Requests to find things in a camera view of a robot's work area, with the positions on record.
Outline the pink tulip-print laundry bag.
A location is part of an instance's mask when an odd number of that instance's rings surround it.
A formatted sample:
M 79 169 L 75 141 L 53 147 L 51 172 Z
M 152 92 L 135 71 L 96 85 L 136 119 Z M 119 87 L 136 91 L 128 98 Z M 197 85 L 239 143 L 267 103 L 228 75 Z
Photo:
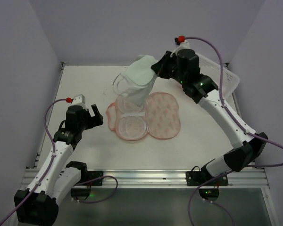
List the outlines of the pink tulip-print laundry bag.
M 150 94 L 143 107 L 119 95 L 108 106 L 106 115 L 109 129 L 128 141 L 137 141 L 147 135 L 167 140 L 177 136 L 181 129 L 178 102 L 165 92 Z

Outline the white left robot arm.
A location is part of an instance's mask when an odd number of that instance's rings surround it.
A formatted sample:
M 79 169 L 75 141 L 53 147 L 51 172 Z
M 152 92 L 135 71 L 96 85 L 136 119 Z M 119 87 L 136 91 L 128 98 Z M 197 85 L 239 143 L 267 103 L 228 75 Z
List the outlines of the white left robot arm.
M 60 173 L 82 139 L 82 133 L 103 124 L 103 116 L 97 106 L 91 105 L 91 108 L 94 116 L 84 104 L 68 107 L 66 119 L 54 134 L 54 146 L 38 174 L 25 190 L 18 190 L 14 196 L 19 222 L 36 226 L 53 225 L 61 201 L 72 186 L 86 178 L 87 166 L 82 162 L 68 166 L 64 175 Z

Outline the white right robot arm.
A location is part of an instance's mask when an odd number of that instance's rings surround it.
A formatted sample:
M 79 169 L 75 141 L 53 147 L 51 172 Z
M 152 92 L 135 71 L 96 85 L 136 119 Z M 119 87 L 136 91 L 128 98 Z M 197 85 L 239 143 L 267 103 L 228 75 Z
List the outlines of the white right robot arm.
M 199 56 L 192 49 L 179 50 L 176 56 L 167 51 L 151 69 L 160 78 L 179 82 L 184 93 L 215 120 L 233 147 L 201 168 L 201 179 L 205 182 L 227 171 L 239 172 L 247 167 L 262 153 L 267 135 L 261 132 L 257 137 L 253 137 L 239 128 L 229 113 L 233 114 L 239 124 L 243 125 L 244 121 L 219 94 L 218 85 L 200 72 L 199 62 Z

